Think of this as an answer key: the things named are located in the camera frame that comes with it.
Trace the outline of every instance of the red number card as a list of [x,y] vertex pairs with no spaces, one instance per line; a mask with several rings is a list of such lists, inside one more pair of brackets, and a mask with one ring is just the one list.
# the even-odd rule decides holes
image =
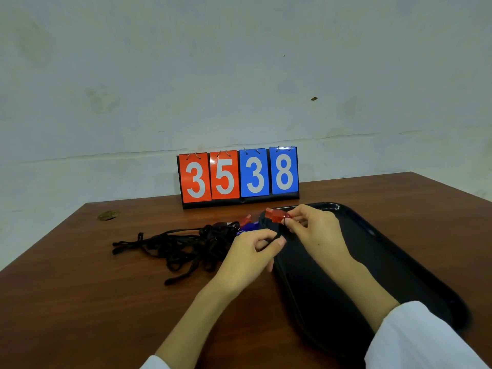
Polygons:
[[179,160],[183,202],[211,201],[208,154],[181,154]]
[[239,198],[237,150],[210,153],[212,199]]

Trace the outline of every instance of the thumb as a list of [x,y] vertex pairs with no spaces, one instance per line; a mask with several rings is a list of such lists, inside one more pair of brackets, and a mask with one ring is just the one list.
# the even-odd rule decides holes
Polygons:
[[287,228],[289,228],[289,230],[291,232],[294,232],[299,237],[301,242],[304,242],[304,240],[308,236],[308,234],[307,234],[308,229],[307,228],[304,228],[304,226],[301,223],[295,221],[294,219],[290,219],[290,218],[286,218],[284,220],[284,223],[285,223],[285,226]]
[[281,251],[281,249],[283,249],[286,242],[287,240],[284,238],[283,235],[281,235],[280,238],[272,241],[263,251],[258,254],[264,257],[265,263],[267,263],[272,260],[275,255]]

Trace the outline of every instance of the black cord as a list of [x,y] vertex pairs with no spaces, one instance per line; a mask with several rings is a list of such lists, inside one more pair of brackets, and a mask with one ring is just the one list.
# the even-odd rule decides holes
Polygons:
[[[166,279],[164,284],[167,286],[188,277],[200,263],[207,272],[215,271],[217,264],[225,259],[239,229],[239,223],[235,221],[230,224],[206,225],[203,228],[169,230],[146,240],[144,234],[139,233],[135,242],[114,242],[113,254],[142,248],[151,256],[166,258],[166,266],[172,272],[179,271],[184,264],[191,262],[186,273]],[[198,234],[173,234],[184,231],[198,231]]]

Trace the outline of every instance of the brown table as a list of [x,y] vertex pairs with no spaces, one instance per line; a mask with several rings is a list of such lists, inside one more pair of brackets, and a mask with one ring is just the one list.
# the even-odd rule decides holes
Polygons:
[[[451,286],[470,307],[467,342],[492,366],[492,203],[415,173],[306,182],[301,199],[348,205]],[[89,203],[0,272],[0,367],[139,368],[212,277],[166,287],[163,259],[113,256],[112,242],[259,214],[266,204],[182,210],[179,196]],[[113,220],[97,216],[118,210]],[[270,274],[225,311],[199,366],[343,366],[295,333]]]

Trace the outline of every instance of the white wall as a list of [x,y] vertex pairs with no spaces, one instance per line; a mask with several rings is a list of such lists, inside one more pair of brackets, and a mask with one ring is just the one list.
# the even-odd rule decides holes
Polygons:
[[0,269],[175,155],[297,145],[300,180],[492,200],[492,0],[0,0]]

